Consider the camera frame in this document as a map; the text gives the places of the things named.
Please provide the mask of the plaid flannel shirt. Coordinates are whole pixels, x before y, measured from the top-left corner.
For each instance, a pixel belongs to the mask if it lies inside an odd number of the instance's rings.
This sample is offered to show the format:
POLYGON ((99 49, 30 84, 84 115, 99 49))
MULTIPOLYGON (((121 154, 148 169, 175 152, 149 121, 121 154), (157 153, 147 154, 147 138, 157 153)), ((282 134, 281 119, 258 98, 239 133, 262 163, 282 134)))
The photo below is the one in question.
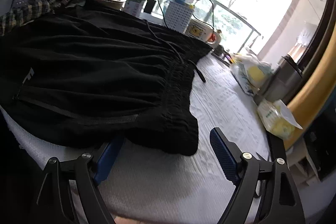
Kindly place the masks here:
POLYGON ((61 6, 60 2, 54 0, 29 0, 22 7, 11 9, 1 16, 1 37, 44 14, 54 12, 61 6))

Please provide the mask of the yellow mirror frame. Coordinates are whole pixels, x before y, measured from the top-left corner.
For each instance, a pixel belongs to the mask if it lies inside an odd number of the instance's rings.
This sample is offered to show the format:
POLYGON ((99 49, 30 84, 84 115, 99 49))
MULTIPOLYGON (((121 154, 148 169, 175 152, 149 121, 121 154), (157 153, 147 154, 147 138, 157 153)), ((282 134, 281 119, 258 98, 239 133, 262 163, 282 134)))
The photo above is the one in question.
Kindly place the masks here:
POLYGON ((303 87, 289 102, 288 107, 302 129, 296 129, 284 141, 291 148, 312 124, 335 89, 335 0, 327 0, 314 42, 319 46, 303 71, 303 87))

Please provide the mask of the green white milk carton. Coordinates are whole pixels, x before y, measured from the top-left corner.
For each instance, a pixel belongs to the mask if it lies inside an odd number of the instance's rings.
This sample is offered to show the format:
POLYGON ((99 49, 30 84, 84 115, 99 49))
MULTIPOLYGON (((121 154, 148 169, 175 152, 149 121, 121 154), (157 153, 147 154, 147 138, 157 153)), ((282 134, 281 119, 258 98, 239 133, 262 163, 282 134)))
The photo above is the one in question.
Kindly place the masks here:
POLYGON ((123 11, 135 17, 139 17, 146 0, 126 0, 123 11))

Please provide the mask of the bear print ceramic mug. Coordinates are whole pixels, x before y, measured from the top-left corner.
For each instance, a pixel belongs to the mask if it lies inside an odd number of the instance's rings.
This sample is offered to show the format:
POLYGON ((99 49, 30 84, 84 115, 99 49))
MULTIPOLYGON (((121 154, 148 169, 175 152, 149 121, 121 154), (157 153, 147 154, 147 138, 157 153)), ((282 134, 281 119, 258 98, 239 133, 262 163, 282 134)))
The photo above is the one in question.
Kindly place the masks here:
POLYGON ((191 19, 185 30, 185 35, 201 40, 216 48, 221 42, 221 36, 212 26, 205 24, 197 19, 191 19))

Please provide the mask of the white textured bed cover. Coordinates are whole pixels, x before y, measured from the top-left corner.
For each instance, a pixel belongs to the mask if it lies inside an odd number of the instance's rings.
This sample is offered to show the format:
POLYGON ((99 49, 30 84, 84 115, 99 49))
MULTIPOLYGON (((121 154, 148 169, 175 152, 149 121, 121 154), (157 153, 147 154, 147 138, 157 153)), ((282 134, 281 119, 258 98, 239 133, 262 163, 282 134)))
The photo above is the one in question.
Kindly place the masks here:
MULTIPOLYGON (((98 185, 113 218, 146 223, 217 223, 235 186, 226 179, 211 147, 211 130, 220 128, 229 141, 254 157, 256 152, 268 153, 256 105, 243 93, 229 69, 211 55, 201 58, 197 69, 199 74, 194 76, 190 93, 190 112, 199 127, 197 152, 184 156, 142 147, 126 139, 113 141, 123 145, 107 179, 98 185)), ((44 167, 51 157, 74 160, 100 148, 75 149, 50 143, 23 129, 2 106, 1 112, 18 143, 38 165, 37 172, 29 170, 19 178, 21 184, 38 183, 37 197, 44 167)), ((70 188, 79 222, 88 223, 76 181, 70 181, 70 188)))

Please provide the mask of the small potted cactus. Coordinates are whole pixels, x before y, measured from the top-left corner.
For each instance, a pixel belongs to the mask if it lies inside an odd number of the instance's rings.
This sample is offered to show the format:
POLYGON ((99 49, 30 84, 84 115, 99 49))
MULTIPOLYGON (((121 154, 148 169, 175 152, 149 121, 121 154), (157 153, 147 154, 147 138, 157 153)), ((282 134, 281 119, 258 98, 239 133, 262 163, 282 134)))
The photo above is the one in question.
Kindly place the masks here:
POLYGON ((218 45, 218 46, 214 49, 213 53, 214 53, 215 55, 217 55, 217 56, 221 56, 221 55, 226 55, 226 54, 227 54, 227 52, 224 50, 224 48, 223 48, 222 45, 218 45))

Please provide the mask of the black drawstring pants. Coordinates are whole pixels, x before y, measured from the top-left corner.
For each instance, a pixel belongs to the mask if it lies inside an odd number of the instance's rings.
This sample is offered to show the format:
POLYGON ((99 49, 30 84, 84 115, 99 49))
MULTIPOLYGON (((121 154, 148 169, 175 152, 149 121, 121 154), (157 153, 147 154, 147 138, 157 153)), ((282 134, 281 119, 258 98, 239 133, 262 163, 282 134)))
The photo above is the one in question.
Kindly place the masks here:
POLYGON ((1 106, 37 138, 75 149, 126 139, 191 156, 198 61, 210 46, 90 3, 1 35, 1 106))

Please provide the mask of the yellow tissue pack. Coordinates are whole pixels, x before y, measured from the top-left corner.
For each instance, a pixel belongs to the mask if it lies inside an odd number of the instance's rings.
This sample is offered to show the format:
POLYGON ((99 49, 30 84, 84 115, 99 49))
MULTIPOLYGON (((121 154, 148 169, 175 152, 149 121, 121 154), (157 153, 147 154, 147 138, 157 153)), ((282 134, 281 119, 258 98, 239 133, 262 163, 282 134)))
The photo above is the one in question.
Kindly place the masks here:
POLYGON ((269 102, 263 99, 257 107, 257 113, 265 129, 282 140, 290 139, 295 129, 302 130, 282 100, 269 102))

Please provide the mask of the white perforated organizer basket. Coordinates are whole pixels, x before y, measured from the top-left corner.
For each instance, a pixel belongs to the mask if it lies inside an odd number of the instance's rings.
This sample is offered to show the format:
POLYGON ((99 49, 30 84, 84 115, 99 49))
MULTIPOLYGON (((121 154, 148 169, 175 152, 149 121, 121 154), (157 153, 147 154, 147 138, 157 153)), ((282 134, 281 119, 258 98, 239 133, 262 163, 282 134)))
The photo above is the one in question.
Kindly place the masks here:
POLYGON ((170 1, 165 12, 166 26, 183 34, 189 25, 193 13, 194 9, 191 9, 189 6, 179 5, 174 1, 170 1))

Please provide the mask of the balcony metal railing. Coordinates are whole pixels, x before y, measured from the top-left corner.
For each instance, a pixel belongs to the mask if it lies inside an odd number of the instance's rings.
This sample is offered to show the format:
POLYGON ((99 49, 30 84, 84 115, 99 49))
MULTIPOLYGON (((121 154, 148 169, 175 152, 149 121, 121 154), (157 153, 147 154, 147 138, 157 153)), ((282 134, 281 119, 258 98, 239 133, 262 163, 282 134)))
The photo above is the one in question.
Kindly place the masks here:
MULTIPOLYGON (((156 0, 153 12, 162 17, 162 10, 171 0, 156 0)), ((222 38, 220 44, 229 52, 238 53, 243 49, 251 48, 262 36, 242 16, 233 12, 217 0, 199 0, 195 3, 193 19, 207 23, 209 27, 220 30, 222 38)))

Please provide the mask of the black power adapter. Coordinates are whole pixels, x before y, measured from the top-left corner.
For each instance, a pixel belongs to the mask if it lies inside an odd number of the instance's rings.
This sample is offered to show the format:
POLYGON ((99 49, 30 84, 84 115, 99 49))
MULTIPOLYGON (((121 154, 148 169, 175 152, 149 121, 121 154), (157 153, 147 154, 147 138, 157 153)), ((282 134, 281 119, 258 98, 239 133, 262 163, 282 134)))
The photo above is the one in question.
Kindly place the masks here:
POLYGON ((145 8, 143 9, 144 13, 151 14, 153 8, 155 7, 156 0, 147 0, 145 8))

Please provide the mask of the white yellow plastic bag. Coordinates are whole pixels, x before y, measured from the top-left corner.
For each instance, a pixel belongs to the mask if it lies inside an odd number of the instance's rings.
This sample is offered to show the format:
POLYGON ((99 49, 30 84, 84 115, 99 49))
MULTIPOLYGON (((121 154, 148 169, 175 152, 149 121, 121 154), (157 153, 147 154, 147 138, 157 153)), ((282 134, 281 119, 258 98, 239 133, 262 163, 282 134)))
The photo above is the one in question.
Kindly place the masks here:
POLYGON ((249 96, 254 96, 273 74, 272 65, 260 61, 254 54, 232 54, 231 60, 231 73, 243 92, 249 96))

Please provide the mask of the black scissors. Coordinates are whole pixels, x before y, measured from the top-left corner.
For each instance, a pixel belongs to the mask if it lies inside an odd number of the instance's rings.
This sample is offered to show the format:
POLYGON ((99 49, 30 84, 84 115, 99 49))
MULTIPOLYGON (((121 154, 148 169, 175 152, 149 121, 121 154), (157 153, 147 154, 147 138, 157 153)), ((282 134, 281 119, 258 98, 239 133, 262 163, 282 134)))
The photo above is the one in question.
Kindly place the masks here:
POLYGON ((260 162, 260 170, 258 175, 258 180, 255 188, 255 192, 253 194, 254 198, 260 198, 264 195, 265 187, 266 187, 266 181, 268 178, 268 173, 271 171, 271 164, 272 162, 269 160, 264 159, 262 155, 260 155, 258 152, 256 152, 256 155, 259 158, 260 162))

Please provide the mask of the black flat remote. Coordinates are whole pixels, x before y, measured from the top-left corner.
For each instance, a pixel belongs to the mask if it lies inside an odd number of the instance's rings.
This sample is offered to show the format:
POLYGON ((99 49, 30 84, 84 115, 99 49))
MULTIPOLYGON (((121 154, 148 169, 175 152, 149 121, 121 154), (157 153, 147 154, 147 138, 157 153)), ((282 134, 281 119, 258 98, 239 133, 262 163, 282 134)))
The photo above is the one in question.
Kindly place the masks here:
POLYGON ((287 163, 283 140, 269 133, 268 131, 266 132, 266 138, 268 141, 271 160, 275 161, 278 158, 282 158, 285 161, 285 163, 287 163))

